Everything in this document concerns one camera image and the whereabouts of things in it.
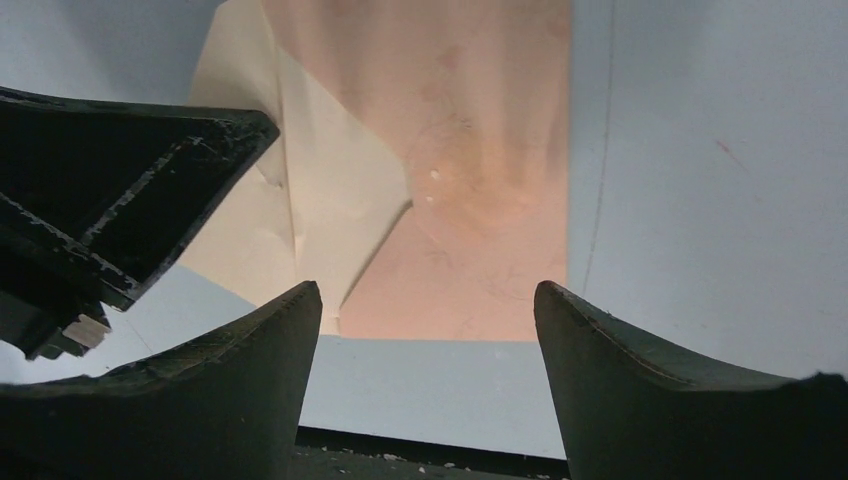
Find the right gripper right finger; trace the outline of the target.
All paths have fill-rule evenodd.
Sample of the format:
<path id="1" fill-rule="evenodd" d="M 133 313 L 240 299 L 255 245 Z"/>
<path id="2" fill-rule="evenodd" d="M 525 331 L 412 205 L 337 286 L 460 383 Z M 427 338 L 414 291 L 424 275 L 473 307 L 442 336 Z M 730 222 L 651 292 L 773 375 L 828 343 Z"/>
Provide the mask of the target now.
<path id="1" fill-rule="evenodd" d="M 843 479 L 847 382 L 699 354 L 552 282 L 534 317 L 575 479 Z"/>

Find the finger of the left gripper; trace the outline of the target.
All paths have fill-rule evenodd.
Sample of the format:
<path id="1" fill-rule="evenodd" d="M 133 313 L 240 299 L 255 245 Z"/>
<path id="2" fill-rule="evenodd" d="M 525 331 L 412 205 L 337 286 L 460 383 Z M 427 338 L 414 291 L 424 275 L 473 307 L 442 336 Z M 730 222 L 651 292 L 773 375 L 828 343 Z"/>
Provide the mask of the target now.
<path id="1" fill-rule="evenodd" d="M 1 91 L 1 338 L 82 356 L 278 138 L 258 110 Z"/>

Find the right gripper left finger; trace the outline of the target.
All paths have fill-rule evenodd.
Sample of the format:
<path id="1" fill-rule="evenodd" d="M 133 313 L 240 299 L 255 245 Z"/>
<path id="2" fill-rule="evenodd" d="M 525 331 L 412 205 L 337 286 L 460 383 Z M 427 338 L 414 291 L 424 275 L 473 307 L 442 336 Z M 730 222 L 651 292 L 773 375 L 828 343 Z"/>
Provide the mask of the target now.
<path id="1" fill-rule="evenodd" d="M 286 479 L 322 317 L 305 281 L 99 377 L 1 388 L 5 479 Z"/>

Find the tan paper envelope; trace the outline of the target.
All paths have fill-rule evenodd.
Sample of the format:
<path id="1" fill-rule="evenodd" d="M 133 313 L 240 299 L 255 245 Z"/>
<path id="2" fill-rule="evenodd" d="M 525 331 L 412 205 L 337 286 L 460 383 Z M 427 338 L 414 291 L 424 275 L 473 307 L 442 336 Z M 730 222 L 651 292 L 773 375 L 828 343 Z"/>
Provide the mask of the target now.
<path id="1" fill-rule="evenodd" d="M 535 339 L 566 278 L 568 1 L 227 1 L 193 106 L 279 138 L 181 264 L 261 305 L 304 280 L 354 339 Z"/>

